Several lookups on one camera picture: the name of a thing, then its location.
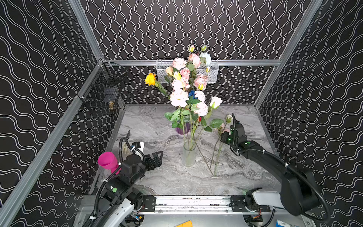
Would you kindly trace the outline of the clear glass jar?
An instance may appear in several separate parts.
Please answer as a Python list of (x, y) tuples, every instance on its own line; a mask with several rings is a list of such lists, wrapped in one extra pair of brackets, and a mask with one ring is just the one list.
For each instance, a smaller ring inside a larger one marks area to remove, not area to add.
[(185, 142), (183, 145), (182, 164), (184, 166), (193, 166), (196, 159), (196, 144), (195, 142)]

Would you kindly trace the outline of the purple blue glass vase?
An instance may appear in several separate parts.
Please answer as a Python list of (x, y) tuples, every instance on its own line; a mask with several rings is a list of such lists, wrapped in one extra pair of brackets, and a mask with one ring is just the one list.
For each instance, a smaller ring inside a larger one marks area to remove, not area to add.
[(190, 132), (190, 130), (191, 130), (190, 123), (185, 123), (183, 127), (181, 125), (179, 125), (179, 127), (176, 127), (176, 132), (180, 135), (187, 135)]

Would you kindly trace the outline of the blue flower stem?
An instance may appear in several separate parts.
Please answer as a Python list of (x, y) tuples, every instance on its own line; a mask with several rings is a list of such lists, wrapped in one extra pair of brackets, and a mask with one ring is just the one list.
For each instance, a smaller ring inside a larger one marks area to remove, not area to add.
[(192, 90), (188, 93), (189, 99), (195, 99), (195, 91)]

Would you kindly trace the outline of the pink rose spray stem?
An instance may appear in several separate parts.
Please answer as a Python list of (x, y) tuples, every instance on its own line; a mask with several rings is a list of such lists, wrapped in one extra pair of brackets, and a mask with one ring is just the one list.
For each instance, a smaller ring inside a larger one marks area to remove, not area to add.
[(202, 73), (196, 75), (194, 80), (194, 87), (196, 90), (204, 91), (207, 86), (208, 77)]

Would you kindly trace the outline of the white light-blue flower stem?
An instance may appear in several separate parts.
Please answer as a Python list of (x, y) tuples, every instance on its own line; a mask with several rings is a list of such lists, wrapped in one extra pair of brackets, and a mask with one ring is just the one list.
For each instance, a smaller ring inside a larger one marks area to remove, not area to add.
[(207, 53), (207, 48), (208, 48), (208, 46), (206, 44), (201, 46), (199, 58), (201, 59), (201, 62), (206, 65), (205, 70), (206, 70), (207, 73), (209, 73), (212, 58), (211, 58), (210, 54)]

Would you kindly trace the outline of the large pink peony stem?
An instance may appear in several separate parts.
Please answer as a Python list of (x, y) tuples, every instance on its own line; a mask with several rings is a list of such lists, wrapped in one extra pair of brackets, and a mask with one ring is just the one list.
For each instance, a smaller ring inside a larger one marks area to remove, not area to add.
[(189, 69), (189, 71), (193, 71), (198, 69), (201, 66), (201, 59), (195, 53), (196, 47), (195, 45), (191, 45), (188, 47), (188, 51), (190, 55), (187, 59), (184, 58), (175, 58), (172, 62), (172, 67), (176, 70), (181, 71), (184, 68)]

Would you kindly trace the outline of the yellow rose stem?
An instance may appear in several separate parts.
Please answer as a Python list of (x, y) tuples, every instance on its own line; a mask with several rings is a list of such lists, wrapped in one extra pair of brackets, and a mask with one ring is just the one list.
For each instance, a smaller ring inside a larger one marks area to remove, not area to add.
[(167, 99), (170, 99), (168, 91), (157, 81), (156, 74), (148, 74), (145, 78), (145, 84), (148, 86), (155, 86)]

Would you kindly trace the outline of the cream rose stem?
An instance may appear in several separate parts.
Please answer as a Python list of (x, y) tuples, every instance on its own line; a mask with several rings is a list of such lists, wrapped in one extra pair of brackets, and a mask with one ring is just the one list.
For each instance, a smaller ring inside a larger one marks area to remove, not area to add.
[(173, 67), (167, 67), (165, 69), (165, 72), (167, 73), (168, 76), (173, 77), (174, 76), (174, 68)]

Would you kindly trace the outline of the white rose stem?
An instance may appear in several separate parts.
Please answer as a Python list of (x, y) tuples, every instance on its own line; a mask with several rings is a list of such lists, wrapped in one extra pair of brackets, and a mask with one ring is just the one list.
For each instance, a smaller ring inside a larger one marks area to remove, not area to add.
[[(212, 97), (209, 104), (206, 103), (208, 105), (208, 113), (207, 113), (207, 115), (203, 116), (203, 122), (202, 122), (203, 125), (207, 126), (206, 120), (211, 116), (211, 113), (213, 110), (219, 108), (219, 106), (222, 104), (222, 102), (223, 102), (223, 100), (220, 97), (214, 96), (214, 97)], [(194, 112), (193, 112), (194, 110), (197, 110), (197, 108), (194, 109), (191, 106), (191, 111), (192, 111), (191, 120), (192, 120), (192, 115), (194, 114)]]

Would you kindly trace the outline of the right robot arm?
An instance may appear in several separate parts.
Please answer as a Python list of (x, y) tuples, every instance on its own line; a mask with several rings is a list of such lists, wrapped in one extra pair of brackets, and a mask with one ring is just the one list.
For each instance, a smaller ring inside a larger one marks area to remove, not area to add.
[(236, 156), (257, 163), (281, 183), (281, 207), (294, 216), (303, 215), (317, 222), (330, 222), (331, 212), (318, 191), (312, 172), (298, 169), (266, 151), (259, 143), (247, 140), (244, 127), (234, 114), (232, 120), (230, 132), (223, 132), (220, 141), (229, 145)]

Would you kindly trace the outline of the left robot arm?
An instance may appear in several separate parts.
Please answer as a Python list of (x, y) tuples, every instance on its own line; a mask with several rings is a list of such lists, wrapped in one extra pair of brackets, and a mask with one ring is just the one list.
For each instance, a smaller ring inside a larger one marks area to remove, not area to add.
[(154, 200), (144, 201), (144, 194), (134, 184), (145, 176), (149, 170), (162, 165), (163, 151), (146, 155), (142, 159), (137, 154), (130, 154), (119, 162), (111, 152), (98, 158), (99, 166), (111, 170), (111, 174), (103, 180), (95, 197), (90, 216), (85, 220), (84, 227), (126, 227), (127, 220), (135, 219), (142, 223), (138, 216), (141, 210), (154, 210)]

